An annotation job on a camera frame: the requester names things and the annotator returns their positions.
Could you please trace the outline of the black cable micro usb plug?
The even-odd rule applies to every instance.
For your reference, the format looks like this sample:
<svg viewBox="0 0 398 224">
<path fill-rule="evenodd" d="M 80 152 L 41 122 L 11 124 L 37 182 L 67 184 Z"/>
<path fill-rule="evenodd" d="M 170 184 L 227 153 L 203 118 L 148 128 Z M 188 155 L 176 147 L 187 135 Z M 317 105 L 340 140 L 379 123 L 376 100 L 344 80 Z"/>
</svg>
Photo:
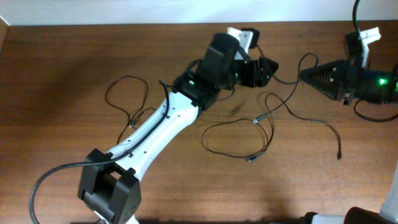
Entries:
<svg viewBox="0 0 398 224">
<path fill-rule="evenodd" d="M 266 108 L 268 109 L 268 111 L 269 111 L 270 114 L 272 114 L 272 111 L 271 111 L 271 109 L 269 108 L 269 105 L 268 105 L 268 102 L 267 102 L 267 101 L 268 101 L 268 99 L 269 99 L 270 97 L 272 97 L 272 96 L 275 97 L 275 98 L 277 98 L 277 99 L 280 101 L 280 105 L 283 106 L 283 107 L 287 110 L 287 112 L 288 112 L 291 116 L 293 116 L 294 118 L 299 119 L 299 120 L 301 120 L 301 121 L 306 121 L 306 122 L 311 122 L 311 123 L 322 124 L 322 125 L 326 126 L 327 128 L 329 128 L 329 129 L 333 132 L 333 134 L 335 135 L 336 140 L 337 140 L 338 151 L 337 151 L 337 153 L 336 153 L 336 159 L 337 159 L 338 161 L 341 161 L 341 160 L 342 160 L 342 158 L 343 158 L 343 153 L 342 153 L 341 137 L 340 137 L 340 134 L 338 133 L 338 131 L 337 131 L 332 125 L 330 125 L 329 123 L 327 123 L 327 122 L 325 122 L 325 121 L 322 121 L 322 120 L 312 119 L 312 118 L 304 118 L 304 117 L 302 117 L 302 116 L 296 115 L 296 114 L 289 108 L 289 106 L 287 105 L 287 103 L 286 103 L 279 95 L 277 95 L 277 94 L 275 94 L 275 93 L 270 93 L 270 94 L 268 94 L 268 95 L 265 97 L 265 99 L 264 99 L 264 104 L 265 104 L 265 106 L 266 106 Z"/>
</svg>

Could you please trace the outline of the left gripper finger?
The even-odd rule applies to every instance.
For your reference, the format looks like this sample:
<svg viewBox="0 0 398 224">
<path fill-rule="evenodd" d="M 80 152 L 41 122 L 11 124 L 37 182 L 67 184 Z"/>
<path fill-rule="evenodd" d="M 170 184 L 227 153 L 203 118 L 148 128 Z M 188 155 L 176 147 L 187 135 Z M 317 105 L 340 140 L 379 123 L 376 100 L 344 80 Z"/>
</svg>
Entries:
<svg viewBox="0 0 398 224">
<path fill-rule="evenodd" d="M 238 82 L 239 85 L 250 88 L 261 86 L 261 76 L 258 60 L 238 61 Z"/>
<path fill-rule="evenodd" d="M 279 64 L 269 58 L 259 58 L 259 85 L 266 86 L 275 72 L 278 70 Z"/>
</svg>

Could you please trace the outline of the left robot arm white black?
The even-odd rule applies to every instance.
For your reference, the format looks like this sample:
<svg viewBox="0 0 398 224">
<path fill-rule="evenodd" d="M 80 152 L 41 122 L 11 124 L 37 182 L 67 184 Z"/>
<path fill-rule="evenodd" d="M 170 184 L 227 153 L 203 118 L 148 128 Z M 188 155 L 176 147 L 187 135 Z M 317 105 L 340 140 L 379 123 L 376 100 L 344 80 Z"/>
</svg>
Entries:
<svg viewBox="0 0 398 224">
<path fill-rule="evenodd" d="M 127 139 L 102 153 L 92 150 L 82 170 L 78 197 L 99 216 L 98 223 L 136 223 L 140 182 L 153 160 L 184 128 L 236 85 L 267 85 L 278 63 L 251 59 L 257 45 L 255 28 L 228 28 L 213 36 L 205 56 L 192 62 L 166 91 L 159 108 Z"/>
</svg>

